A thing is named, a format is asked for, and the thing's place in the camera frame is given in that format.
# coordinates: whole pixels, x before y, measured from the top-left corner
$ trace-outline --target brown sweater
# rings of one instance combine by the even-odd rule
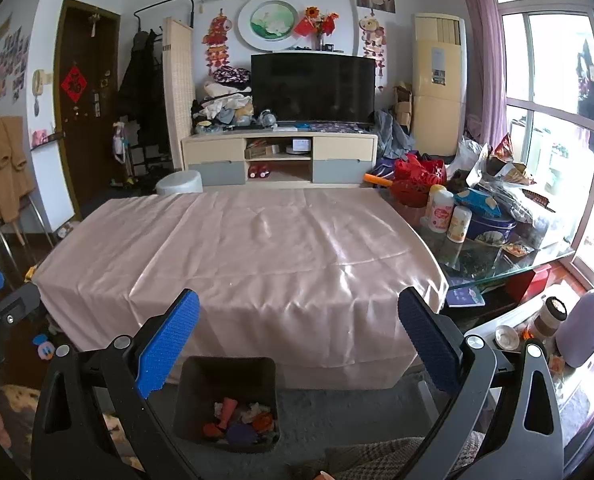
[[[22,118],[0,117],[0,218],[6,223],[20,216],[20,198],[35,189],[22,139]]]

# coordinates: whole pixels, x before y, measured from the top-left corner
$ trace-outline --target red box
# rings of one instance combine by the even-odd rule
[[[550,264],[544,264],[513,276],[506,283],[506,292],[518,304],[531,300],[545,290],[551,269]]]

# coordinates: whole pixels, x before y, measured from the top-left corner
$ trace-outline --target window frame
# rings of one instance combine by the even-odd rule
[[[530,24],[530,15],[533,14],[578,14],[581,16],[588,16],[590,20],[590,28],[592,29],[592,36],[594,38],[594,0],[514,0],[511,2],[504,2],[497,4],[498,12],[503,20],[503,16],[508,14],[521,14],[524,20],[526,32],[526,44],[528,47],[528,97],[530,101],[510,98],[506,96],[506,105],[516,108],[523,108],[526,110],[526,134],[522,146],[522,160],[526,160],[528,149],[532,138],[532,125],[534,124],[535,112],[540,112],[553,116],[564,121],[576,124],[583,128],[594,131],[594,121],[584,118],[583,116],[565,112],[557,108],[551,108],[544,105],[538,105],[534,102],[534,45],[532,42],[532,29]],[[504,27],[502,27],[502,39],[504,41],[504,76],[507,78],[506,66],[506,34]],[[574,239],[571,243],[575,254],[562,260],[562,263],[578,278],[587,288],[594,287],[594,271],[580,258],[576,256],[576,250],[584,240],[586,228],[590,219],[590,213],[594,205],[594,172],[592,174],[592,183],[590,184],[590,192],[588,200],[584,207],[584,214],[579,222]]]

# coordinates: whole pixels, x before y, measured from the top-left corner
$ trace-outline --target gray drawer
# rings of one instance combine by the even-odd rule
[[[189,164],[189,170],[199,171],[203,186],[230,186],[246,184],[246,168],[244,162],[205,162]]]
[[[363,174],[372,168],[372,162],[355,158],[313,160],[312,181],[314,184],[361,184]]]

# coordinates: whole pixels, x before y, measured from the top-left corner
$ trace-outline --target air conditioner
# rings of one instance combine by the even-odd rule
[[[415,15],[413,122],[415,149],[454,155],[466,116],[466,29],[446,14]]]

